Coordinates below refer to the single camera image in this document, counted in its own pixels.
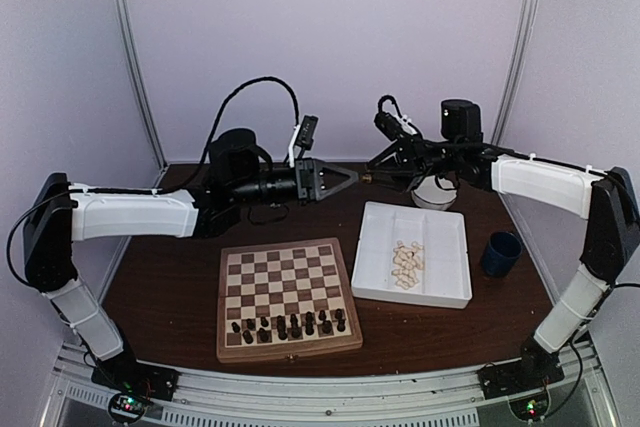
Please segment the dark knight piece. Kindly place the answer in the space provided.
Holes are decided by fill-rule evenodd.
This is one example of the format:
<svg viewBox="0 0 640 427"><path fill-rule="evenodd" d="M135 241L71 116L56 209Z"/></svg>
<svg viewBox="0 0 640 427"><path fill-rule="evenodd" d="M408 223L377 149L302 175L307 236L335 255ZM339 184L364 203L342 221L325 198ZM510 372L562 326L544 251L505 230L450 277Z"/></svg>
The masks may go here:
<svg viewBox="0 0 640 427"><path fill-rule="evenodd" d="M264 328L260 328L256 332L256 335L260 343L267 343L271 340L270 332L268 330L265 330Z"/></svg>

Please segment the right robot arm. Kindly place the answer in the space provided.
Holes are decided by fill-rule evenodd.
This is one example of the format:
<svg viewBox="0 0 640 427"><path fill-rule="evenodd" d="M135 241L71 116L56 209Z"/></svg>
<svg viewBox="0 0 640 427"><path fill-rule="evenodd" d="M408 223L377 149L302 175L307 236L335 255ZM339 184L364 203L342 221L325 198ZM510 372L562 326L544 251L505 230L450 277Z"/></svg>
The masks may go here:
<svg viewBox="0 0 640 427"><path fill-rule="evenodd" d="M462 99L441 103L439 141L423 137L400 110L387 112L391 95L377 104L374 124L390 145L366 164L372 182L411 191L427 177L453 174L468 185L515 195L570 212L587 223L579 266L551 312L521 347L512 377L530 389L557 362L558 351L590 322L639 246L639 208L628 172L608 171L521 154L484 141L481 111Z"/></svg>

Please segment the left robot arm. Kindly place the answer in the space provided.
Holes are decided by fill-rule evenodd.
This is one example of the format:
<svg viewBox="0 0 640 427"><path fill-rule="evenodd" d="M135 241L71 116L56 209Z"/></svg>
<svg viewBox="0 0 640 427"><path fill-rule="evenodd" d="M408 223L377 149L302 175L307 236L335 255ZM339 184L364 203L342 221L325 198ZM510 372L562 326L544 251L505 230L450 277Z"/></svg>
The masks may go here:
<svg viewBox="0 0 640 427"><path fill-rule="evenodd" d="M24 275L45 295L123 391L137 389L144 371L129 343L107 316L72 262L72 244L116 236L212 238L258 204L321 201L358 180L356 172L313 158L276 168L255 133L236 128L205 149L201 184L181 189L119 190L72 184L63 173L48 177L23 230Z"/></svg>

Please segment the dark bishop piece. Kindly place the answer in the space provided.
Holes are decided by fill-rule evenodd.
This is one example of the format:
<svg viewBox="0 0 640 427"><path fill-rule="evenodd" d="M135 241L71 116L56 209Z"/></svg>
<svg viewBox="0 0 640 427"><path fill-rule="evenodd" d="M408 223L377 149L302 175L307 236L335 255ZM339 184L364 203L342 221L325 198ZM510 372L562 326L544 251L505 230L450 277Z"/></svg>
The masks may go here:
<svg viewBox="0 0 640 427"><path fill-rule="evenodd" d="M286 340L288 337L286 320L283 316L278 316L276 318L276 329L277 335L280 340Z"/></svg>

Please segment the dark king piece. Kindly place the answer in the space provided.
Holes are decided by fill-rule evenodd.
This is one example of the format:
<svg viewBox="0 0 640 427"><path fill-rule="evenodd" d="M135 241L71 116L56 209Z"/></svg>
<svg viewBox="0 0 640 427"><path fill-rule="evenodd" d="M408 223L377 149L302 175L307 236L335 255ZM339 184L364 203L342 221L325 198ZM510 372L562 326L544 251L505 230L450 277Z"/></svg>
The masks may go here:
<svg viewBox="0 0 640 427"><path fill-rule="evenodd" d="M302 329L297 320L291 321L291 337L294 339L299 339L302 336Z"/></svg>

